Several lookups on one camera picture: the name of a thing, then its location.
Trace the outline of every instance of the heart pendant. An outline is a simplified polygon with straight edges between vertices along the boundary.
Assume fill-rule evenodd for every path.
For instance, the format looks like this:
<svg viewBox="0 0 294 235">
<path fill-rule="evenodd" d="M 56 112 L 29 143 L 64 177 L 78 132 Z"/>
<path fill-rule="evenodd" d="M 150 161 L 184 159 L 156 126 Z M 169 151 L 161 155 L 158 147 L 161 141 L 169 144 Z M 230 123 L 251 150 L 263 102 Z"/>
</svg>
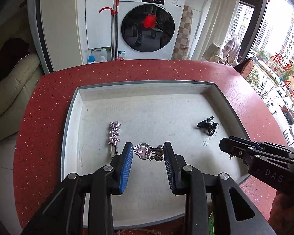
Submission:
<svg viewBox="0 0 294 235">
<path fill-rule="evenodd" d="M 147 160 L 150 157 L 151 146 L 147 143 L 141 143 L 134 147 L 135 154 L 142 160 Z"/>
</svg>

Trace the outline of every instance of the beige leather sofa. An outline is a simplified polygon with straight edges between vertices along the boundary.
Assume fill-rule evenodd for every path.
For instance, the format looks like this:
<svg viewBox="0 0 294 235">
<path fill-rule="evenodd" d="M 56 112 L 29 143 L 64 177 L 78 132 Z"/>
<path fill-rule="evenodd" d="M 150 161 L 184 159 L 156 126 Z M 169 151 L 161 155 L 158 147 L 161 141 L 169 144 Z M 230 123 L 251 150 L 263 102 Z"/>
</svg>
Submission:
<svg viewBox="0 0 294 235">
<path fill-rule="evenodd" d="M 21 59 L 0 82 L 0 140 L 18 131 L 30 96 L 44 74 L 35 54 L 26 7 L 0 27 L 0 49 L 10 37 L 29 43 L 31 54 Z"/>
</svg>

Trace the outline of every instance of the washing machine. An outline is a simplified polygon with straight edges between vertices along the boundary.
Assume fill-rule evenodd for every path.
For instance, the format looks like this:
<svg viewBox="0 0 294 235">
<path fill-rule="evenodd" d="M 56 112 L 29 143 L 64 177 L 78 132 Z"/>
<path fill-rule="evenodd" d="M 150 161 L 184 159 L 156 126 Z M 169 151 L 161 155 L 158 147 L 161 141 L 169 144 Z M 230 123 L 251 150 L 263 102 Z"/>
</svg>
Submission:
<svg viewBox="0 0 294 235">
<path fill-rule="evenodd" d="M 171 60 L 185 0 L 119 0 L 119 59 Z"/>
</svg>

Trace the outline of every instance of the rhinestone star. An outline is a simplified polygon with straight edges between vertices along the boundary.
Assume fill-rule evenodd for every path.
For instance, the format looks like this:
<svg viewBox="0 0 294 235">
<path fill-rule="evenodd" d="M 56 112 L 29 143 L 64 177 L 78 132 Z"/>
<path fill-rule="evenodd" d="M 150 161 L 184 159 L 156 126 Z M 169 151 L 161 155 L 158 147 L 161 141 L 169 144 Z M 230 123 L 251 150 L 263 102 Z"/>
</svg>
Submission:
<svg viewBox="0 0 294 235">
<path fill-rule="evenodd" d="M 118 121 L 110 122 L 110 128 L 119 128 L 121 125 L 118 123 Z"/>
<path fill-rule="evenodd" d="M 115 147 L 117 147 L 117 143 L 120 141 L 120 139 L 117 139 L 115 137 L 109 137 L 109 144 L 113 144 Z"/>
<path fill-rule="evenodd" d="M 111 134 L 112 137 L 119 136 L 120 135 L 119 130 L 120 130 L 120 128 L 112 127 L 112 130 L 109 131 L 108 133 Z"/>
</svg>

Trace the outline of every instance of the silver bolt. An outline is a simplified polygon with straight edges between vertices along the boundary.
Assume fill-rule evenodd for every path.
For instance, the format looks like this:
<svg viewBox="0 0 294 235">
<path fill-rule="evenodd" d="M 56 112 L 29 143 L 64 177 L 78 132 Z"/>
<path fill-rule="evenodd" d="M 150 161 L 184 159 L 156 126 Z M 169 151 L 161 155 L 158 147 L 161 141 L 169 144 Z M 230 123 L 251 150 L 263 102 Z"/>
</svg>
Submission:
<svg viewBox="0 0 294 235">
<path fill-rule="evenodd" d="M 106 165 L 103 170 L 104 171 L 112 171 L 113 167 L 111 165 Z"/>
<path fill-rule="evenodd" d="M 76 177 L 77 177 L 77 174 L 75 172 L 72 172 L 68 175 L 69 179 L 76 179 Z"/>
<path fill-rule="evenodd" d="M 226 173 L 221 173 L 220 178 L 223 179 L 223 180 L 227 180 L 229 178 L 229 175 L 226 174 Z"/>
<path fill-rule="evenodd" d="M 185 165 L 183 167 L 183 170 L 185 170 L 185 171 L 192 171 L 193 170 L 193 167 L 191 165 Z"/>
</svg>

